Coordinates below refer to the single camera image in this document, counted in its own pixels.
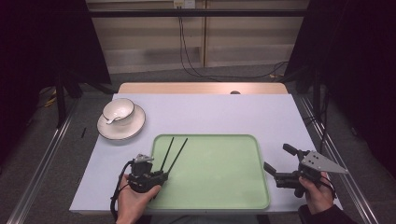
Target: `spoon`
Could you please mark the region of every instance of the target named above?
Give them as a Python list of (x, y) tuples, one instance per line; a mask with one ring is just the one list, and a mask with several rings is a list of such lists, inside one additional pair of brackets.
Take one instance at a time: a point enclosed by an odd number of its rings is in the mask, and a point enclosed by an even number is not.
[(120, 117), (116, 117), (114, 119), (108, 119), (106, 124), (111, 124), (115, 119), (118, 119), (118, 118), (120, 118)]

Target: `green tray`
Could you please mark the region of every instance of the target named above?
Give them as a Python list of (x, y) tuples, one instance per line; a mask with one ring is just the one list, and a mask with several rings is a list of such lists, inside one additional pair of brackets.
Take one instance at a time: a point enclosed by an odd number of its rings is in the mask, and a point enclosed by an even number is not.
[(168, 171), (186, 138), (153, 209), (263, 209), (268, 206), (262, 157), (247, 134), (162, 134), (155, 138), (153, 171), (175, 137), (163, 170)]

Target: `floor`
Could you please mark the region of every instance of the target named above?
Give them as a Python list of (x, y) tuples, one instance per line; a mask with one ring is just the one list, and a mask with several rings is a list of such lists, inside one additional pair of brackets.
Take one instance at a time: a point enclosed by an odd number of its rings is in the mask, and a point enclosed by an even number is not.
[[(271, 73), (274, 65), (249, 65), (249, 66), (227, 66), (213, 68), (198, 68), (197, 72), (203, 75), (217, 76), (220, 81), (276, 81), (267, 76)], [(246, 78), (248, 76), (259, 77), (255, 79)], [(201, 77), (188, 75), (183, 69), (162, 70), (151, 72), (138, 72), (133, 74), (112, 75), (113, 84), (107, 85), (116, 90), (121, 83), (126, 81), (211, 81)], [(312, 91), (301, 95), (295, 91), (294, 83), (286, 84), (288, 91), (293, 94), (295, 102), (299, 107), (302, 118), (309, 117), (304, 108), (304, 98), (311, 98)], [(95, 119), (90, 119), (87, 114), (89, 108), (101, 108), (106, 102), (111, 100), (111, 95), (105, 95), (90, 86), (82, 85), (83, 97), (78, 100), (78, 106), (74, 113), (78, 114), (78, 119), (70, 124), (70, 131), (64, 136), (64, 142), (60, 148), (49, 158), (49, 169), (42, 174), (42, 182), (38, 191), (34, 192), (33, 200), (26, 203), (28, 212), (20, 216), (16, 223), (103, 223), (111, 222), (110, 216), (84, 217), (71, 214), (68, 211), (70, 200), (73, 199), (78, 187), (78, 177), (84, 172), (84, 162), (88, 162), (91, 155), (89, 150), (83, 148), (93, 148), (94, 139), (97, 138), (97, 131), (84, 127), (94, 126)], [(29, 183), (36, 176), (35, 171), (46, 155), (49, 145), (52, 144), (52, 137), (56, 134), (57, 109), (55, 105), (42, 106), (49, 99), (51, 91), (40, 95), (40, 102), (37, 111), (32, 117), (29, 127), (22, 136), (21, 141), (15, 146), (9, 155), (7, 162), (3, 164), (0, 175), (0, 223), (6, 223), (15, 212), (20, 199), (28, 190)], [(66, 96), (68, 107), (75, 102)], [(320, 136), (315, 124), (306, 119), (306, 127), (314, 141), (320, 146)], [(356, 209), (353, 197), (349, 196), (348, 188), (344, 188), (343, 180), (339, 176), (333, 177), (339, 198), (346, 213), (359, 223), (394, 223), (396, 218), (396, 181), (388, 174), (386, 169), (371, 155), (370, 149), (363, 139), (359, 138), (351, 131), (352, 125), (343, 115), (342, 110), (337, 107), (332, 98), (328, 107), (327, 147), (336, 147), (341, 155), (347, 169), (353, 175), (353, 182), (356, 182), (358, 191), (357, 198), (364, 199), (370, 210), (359, 211)], [(77, 156), (73, 161), (66, 160), (67, 155), (75, 153)], [(373, 212), (376, 219), (363, 220), (360, 212)], [(296, 214), (279, 214), (269, 216), (271, 223), (299, 223)]]

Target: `wire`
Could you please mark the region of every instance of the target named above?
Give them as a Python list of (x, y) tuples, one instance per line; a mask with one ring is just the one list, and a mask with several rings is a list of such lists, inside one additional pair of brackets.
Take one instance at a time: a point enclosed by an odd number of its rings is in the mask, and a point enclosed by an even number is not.
[[(201, 75), (200, 73), (198, 73), (198, 72), (194, 69), (194, 67), (192, 66), (192, 64), (191, 64), (190, 57), (189, 57), (189, 53), (187, 52), (186, 39), (184, 38), (184, 25), (183, 25), (183, 19), (182, 19), (181, 17), (178, 17), (178, 25), (179, 25), (179, 29), (180, 29), (180, 60), (181, 60), (181, 65), (183, 66), (184, 71), (186, 71), (189, 75), (191, 75), (191, 76), (193, 76), (193, 77), (206, 77), (206, 76), (203, 76), (203, 75)], [(189, 62), (189, 65), (190, 65), (191, 69), (196, 73), (196, 75), (190, 73), (190, 72), (187, 70), (187, 68), (184, 66), (184, 63), (183, 63), (183, 46), (184, 46), (184, 51), (185, 51), (186, 56), (187, 56), (187, 61)], [(206, 77), (206, 78), (211, 79), (211, 80), (213, 80), (213, 81), (219, 82), (218, 80), (216, 80), (216, 79), (214, 79), (214, 78), (212, 78), (212, 77)]]
[[(260, 78), (260, 77), (268, 77), (272, 74), (274, 74), (279, 68), (281, 68), (284, 64), (288, 63), (288, 62), (280, 62), (280, 63), (276, 63), (274, 65), (274, 68), (271, 72), (266, 73), (264, 75), (259, 75), (259, 76), (254, 76), (254, 77), (237, 77), (237, 76), (218, 76), (218, 75), (212, 75), (212, 76), (205, 76), (200, 74), (199, 72), (197, 72), (194, 67), (191, 64), (190, 61), (190, 57), (189, 57), (189, 53), (187, 52), (187, 45), (186, 45), (186, 40), (184, 37), (184, 25), (183, 25), (183, 19), (181, 17), (178, 17), (178, 24), (179, 24), (179, 38), (180, 38), (180, 60), (181, 60), (181, 65), (183, 66), (184, 71), (187, 72), (187, 74), (193, 76), (193, 77), (203, 77), (203, 78), (208, 78), (211, 79), (213, 81), (217, 81), (220, 82), (219, 80), (216, 79), (216, 77), (228, 77), (228, 78), (246, 78), (246, 79), (251, 79), (251, 78)], [(191, 67), (191, 69), (194, 71), (195, 74), (189, 72), (187, 70), (187, 68), (184, 66), (184, 62), (183, 62), (183, 48), (185, 51), (185, 54), (187, 56), (187, 61)]]
[(324, 95), (324, 99), (323, 99), (323, 107), (322, 107), (322, 111), (324, 112), (324, 120), (323, 120), (323, 133), (321, 136), (321, 140), (320, 140), (320, 146), (319, 146), (319, 153), (322, 153), (322, 149), (323, 149), (323, 143), (325, 141), (326, 138), (326, 134), (327, 134), (327, 108), (329, 107), (329, 100), (330, 100), (330, 94), (329, 94), (329, 90), (326, 89), (326, 93)]
[(275, 82), (275, 80), (276, 80), (276, 70), (277, 69), (279, 69), (279, 68), (281, 68), (284, 64), (286, 64), (286, 63), (289, 63), (289, 62), (281, 62), (281, 63), (276, 63), (276, 64), (274, 64), (274, 68), (273, 68), (273, 71), (274, 71), (274, 74), (273, 74), (273, 76), (274, 76), (274, 79), (273, 79), (273, 82)]

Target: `cable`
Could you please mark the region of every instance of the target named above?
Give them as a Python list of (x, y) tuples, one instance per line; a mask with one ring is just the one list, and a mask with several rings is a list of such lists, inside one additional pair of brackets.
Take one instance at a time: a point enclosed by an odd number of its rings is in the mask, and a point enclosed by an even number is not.
[(329, 100), (330, 100), (329, 90), (326, 89), (326, 93), (325, 93), (324, 99), (323, 99), (323, 107), (322, 107), (322, 111), (324, 112), (324, 120), (323, 120), (323, 133), (321, 136), (320, 146), (319, 146), (320, 154), (322, 153), (323, 143), (324, 143), (324, 140), (325, 140), (326, 134), (327, 134), (327, 108), (329, 106)]
[[(203, 75), (201, 75), (200, 73), (198, 73), (198, 72), (194, 69), (194, 67), (192, 66), (192, 64), (191, 64), (190, 57), (189, 57), (189, 53), (187, 52), (186, 39), (184, 38), (184, 25), (183, 25), (183, 19), (182, 19), (181, 17), (178, 17), (178, 25), (179, 25), (179, 29), (180, 29), (180, 60), (181, 60), (181, 65), (183, 66), (184, 71), (186, 71), (189, 75), (191, 75), (191, 76), (193, 76), (193, 77), (206, 77), (206, 76), (203, 76)], [(197, 75), (190, 73), (190, 72), (187, 70), (187, 68), (184, 66), (184, 63), (183, 63), (183, 53), (182, 53), (182, 52), (183, 52), (183, 46), (184, 46), (184, 51), (185, 51), (186, 56), (187, 56), (187, 61), (189, 62), (189, 65), (190, 65), (191, 69), (192, 69)], [(206, 77), (206, 78), (211, 79), (211, 80), (213, 80), (213, 81), (219, 82), (218, 80), (216, 80), (216, 79), (214, 79), (214, 78), (212, 78), (212, 77)]]
[[(189, 53), (187, 52), (187, 45), (186, 45), (186, 40), (184, 37), (184, 25), (183, 25), (183, 19), (181, 17), (178, 17), (178, 24), (179, 24), (179, 38), (180, 38), (180, 60), (181, 60), (181, 65), (183, 66), (184, 71), (186, 71), (189, 75), (193, 76), (193, 77), (204, 77), (204, 78), (208, 78), (211, 79), (213, 81), (217, 81), (219, 82), (219, 80), (216, 79), (216, 77), (228, 77), (228, 78), (259, 78), (259, 77), (267, 77), (272, 75), (273, 73), (276, 72), (276, 70), (278, 70), (279, 68), (281, 68), (284, 64), (288, 63), (288, 62), (280, 62), (280, 63), (276, 63), (274, 65), (274, 69), (264, 75), (259, 75), (259, 76), (255, 76), (255, 77), (236, 77), (236, 76), (204, 76), (202, 74), (200, 74), (199, 72), (197, 72), (194, 67), (191, 64), (190, 61), (190, 57), (189, 57)], [(183, 62), (183, 48), (185, 51), (185, 54), (187, 56), (187, 61), (189, 62), (189, 65), (191, 67), (191, 69), (195, 72), (195, 74), (192, 74), (191, 72), (189, 72), (187, 70), (187, 68), (184, 66), (184, 62)]]
[(129, 165), (133, 164), (133, 163), (134, 163), (134, 161), (128, 161), (128, 162), (124, 165), (124, 167), (122, 168), (121, 174), (120, 174), (120, 176), (119, 176), (119, 182), (117, 183), (116, 189), (114, 190), (113, 197), (111, 197), (110, 211), (111, 211), (111, 215), (113, 215), (115, 221), (117, 221), (117, 219), (118, 219), (118, 217), (119, 217), (119, 216), (118, 216), (118, 213), (117, 213), (117, 211), (116, 211), (116, 200), (119, 198), (120, 192), (121, 192), (126, 186), (128, 186), (128, 185), (125, 185), (125, 186), (123, 186), (123, 187), (120, 189), (120, 183), (121, 183), (121, 180), (122, 180), (122, 177), (123, 177), (123, 175), (124, 175), (124, 173), (125, 173), (126, 168), (127, 168)]
[(281, 67), (282, 67), (284, 64), (286, 64), (286, 63), (288, 63), (288, 62), (281, 62), (281, 63), (276, 63), (276, 64), (274, 64), (274, 68), (273, 68), (273, 71), (274, 71), (274, 79), (273, 79), (273, 82), (275, 82), (275, 80), (276, 80), (276, 70), (279, 69), (279, 68), (281, 68)]

